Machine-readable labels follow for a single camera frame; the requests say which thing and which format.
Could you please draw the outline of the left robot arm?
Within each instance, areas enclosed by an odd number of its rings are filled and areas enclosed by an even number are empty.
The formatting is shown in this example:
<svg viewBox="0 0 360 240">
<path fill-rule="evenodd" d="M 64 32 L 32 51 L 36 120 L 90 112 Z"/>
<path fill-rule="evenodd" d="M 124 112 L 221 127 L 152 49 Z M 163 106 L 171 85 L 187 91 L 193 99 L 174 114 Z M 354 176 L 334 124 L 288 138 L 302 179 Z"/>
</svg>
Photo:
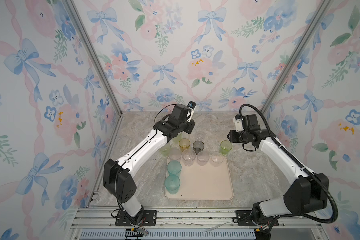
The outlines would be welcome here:
<svg viewBox="0 0 360 240">
<path fill-rule="evenodd" d="M 104 165 L 103 186 L 118 203 L 119 212 L 132 226 L 143 221 L 144 207 L 135 196 L 135 176 L 143 164 L 160 148 L 168 144 L 179 133 L 191 134 L 195 121 L 192 119 L 196 103 L 175 104 L 170 114 L 154 121 L 153 129 L 131 151 L 118 160 L 109 159 Z"/>
</svg>

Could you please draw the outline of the clear cup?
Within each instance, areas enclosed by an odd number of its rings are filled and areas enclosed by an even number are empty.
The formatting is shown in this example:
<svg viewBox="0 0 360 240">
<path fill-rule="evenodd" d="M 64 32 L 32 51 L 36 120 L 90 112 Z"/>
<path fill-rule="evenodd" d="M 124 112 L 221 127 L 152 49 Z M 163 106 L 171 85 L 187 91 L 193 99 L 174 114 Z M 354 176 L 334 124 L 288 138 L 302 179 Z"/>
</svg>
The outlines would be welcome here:
<svg viewBox="0 0 360 240">
<path fill-rule="evenodd" d="M 201 151 L 197 154 L 197 162 L 200 166 L 204 166 L 208 163 L 210 155 L 207 151 Z"/>
<path fill-rule="evenodd" d="M 186 149 L 182 152 L 182 159 L 185 166 L 190 167 L 194 164 L 196 153 L 192 149 Z"/>
<path fill-rule="evenodd" d="M 219 166 L 224 161 L 224 156 L 219 152 L 214 152 L 210 155 L 211 164 L 213 166 Z"/>
<path fill-rule="evenodd" d="M 179 161 L 182 157 L 182 151 L 177 148 L 172 148 L 169 151 L 170 161 Z"/>
</svg>

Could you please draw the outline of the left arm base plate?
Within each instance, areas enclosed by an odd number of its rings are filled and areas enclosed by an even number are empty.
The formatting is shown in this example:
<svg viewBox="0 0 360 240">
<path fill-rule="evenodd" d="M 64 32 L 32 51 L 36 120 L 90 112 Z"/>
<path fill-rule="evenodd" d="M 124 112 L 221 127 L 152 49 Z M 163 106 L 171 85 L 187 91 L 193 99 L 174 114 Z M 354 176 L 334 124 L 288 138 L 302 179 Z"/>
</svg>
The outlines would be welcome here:
<svg viewBox="0 0 360 240">
<path fill-rule="evenodd" d="M 157 221 L 156 210 L 140 210 L 136 216 L 130 216 L 126 211 L 118 211 L 115 221 L 117 227 L 154 227 Z"/>
</svg>

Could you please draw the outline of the small green cup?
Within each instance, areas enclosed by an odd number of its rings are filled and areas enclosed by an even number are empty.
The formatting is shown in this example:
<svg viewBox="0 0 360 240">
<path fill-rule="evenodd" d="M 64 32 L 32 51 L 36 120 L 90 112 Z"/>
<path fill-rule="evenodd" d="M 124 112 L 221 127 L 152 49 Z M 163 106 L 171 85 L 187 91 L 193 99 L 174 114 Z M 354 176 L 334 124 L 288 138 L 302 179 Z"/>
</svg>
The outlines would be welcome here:
<svg viewBox="0 0 360 240">
<path fill-rule="evenodd" d="M 170 150 L 171 150 L 171 144 L 166 144 L 165 146 L 160 148 L 160 153 L 164 157 L 167 157 L 169 155 Z"/>
</svg>

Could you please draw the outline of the yellow cup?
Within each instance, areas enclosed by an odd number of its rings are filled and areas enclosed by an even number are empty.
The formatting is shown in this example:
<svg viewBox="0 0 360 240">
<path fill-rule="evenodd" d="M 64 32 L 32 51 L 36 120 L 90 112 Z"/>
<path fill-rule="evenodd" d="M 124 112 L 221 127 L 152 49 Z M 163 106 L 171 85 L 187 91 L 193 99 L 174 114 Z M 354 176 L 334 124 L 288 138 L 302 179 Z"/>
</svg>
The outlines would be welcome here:
<svg viewBox="0 0 360 240">
<path fill-rule="evenodd" d="M 190 148 L 191 142 L 189 139 L 182 138 L 179 140 L 179 147 L 180 150 L 183 152 L 184 150 L 187 150 Z"/>
</svg>

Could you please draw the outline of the tall light green cup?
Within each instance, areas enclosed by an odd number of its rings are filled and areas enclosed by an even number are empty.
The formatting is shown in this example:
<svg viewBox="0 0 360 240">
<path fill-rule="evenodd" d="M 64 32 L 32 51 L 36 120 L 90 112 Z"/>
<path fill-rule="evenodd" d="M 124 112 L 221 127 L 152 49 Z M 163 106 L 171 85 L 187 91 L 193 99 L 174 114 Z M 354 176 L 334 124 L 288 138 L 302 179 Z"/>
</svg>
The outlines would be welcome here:
<svg viewBox="0 0 360 240">
<path fill-rule="evenodd" d="M 172 141 L 175 144 L 178 144 L 181 139 L 182 139 L 182 133 L 179 133 L 175 138 L 172 139 Z"/>
</svg>

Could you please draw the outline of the grey smoky cup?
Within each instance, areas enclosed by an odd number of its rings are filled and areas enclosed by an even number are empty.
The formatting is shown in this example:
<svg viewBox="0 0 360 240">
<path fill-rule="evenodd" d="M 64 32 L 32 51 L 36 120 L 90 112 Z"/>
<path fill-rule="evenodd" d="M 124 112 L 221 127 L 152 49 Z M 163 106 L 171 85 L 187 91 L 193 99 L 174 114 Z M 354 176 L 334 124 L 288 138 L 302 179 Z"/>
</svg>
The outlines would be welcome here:
<svg viewBox="0 0 360 240">
<path fill-rule="evenodd" d="M 198 155 L 205 148 L 205 144 L 202 141 L 194 141 L 193 142 L 193 150 Z"/>
</svg>

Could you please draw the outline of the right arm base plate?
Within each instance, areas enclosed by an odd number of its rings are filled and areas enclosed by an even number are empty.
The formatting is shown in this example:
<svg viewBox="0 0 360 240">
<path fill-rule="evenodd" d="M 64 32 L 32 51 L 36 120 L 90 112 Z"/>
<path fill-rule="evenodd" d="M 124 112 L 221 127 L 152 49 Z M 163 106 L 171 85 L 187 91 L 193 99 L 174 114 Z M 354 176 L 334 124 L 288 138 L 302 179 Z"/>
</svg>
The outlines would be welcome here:
<svg viewBox="0 0 360 240">
<path fill-rule="evenodd" d="M 264 217 L 259 213 L 254 213 L 252 210 L 237 210 L 236 216 L 233 218 L 233 223 L 240 227 L 269 227 L 275 217 Z M 279 220 L 273 222 L 273 226 L 279 226 Z"/>
</svg>

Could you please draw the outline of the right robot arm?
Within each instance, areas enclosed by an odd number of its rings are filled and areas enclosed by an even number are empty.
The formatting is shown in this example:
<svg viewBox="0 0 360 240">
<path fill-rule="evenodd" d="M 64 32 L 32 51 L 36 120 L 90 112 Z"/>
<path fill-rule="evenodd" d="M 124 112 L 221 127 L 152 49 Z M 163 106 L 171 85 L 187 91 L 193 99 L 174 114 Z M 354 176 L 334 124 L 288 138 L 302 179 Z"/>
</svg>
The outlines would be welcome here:
<svg viewBox="0 0 360 240">
<path fill-rule="evenodd" d="M 273 132 L 261 129 L 256 115 L 236 115 L 233 122 L 235 129 L 227 135 L 228 140 L 235 144 L 252 144 L 265 153 L 290 184 L 282 197 L 253 205 L 254 224 L 265 225 L 278 216 L 303 216 L 327 207 L 329 179 L 324 174 L 308 174 L 309 168 L 297 160 Z"/>
</svg>

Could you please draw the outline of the teal cup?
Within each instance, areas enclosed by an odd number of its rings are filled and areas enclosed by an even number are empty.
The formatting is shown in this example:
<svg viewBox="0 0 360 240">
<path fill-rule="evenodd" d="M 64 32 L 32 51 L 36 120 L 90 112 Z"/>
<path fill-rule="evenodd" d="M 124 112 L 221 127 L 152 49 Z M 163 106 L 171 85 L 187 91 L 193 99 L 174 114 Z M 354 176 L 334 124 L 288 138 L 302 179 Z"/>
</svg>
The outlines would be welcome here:
<svg viewBox="0 0 360 240">
<path fill-rule="evenodd" d="M 165 187 L 166 190 L 171 194 L 174 195 L 179 191 L 181 185 L 180 178 L 176 175 L 169 175 L 165 179 Z"/>
<path fill-rule="evenodd" d="M 170 161 L 167 165 L 167 172 L 169 175 L 180 176 L 182 171 L 182 164 L 179 161 Z"/>
</svg>

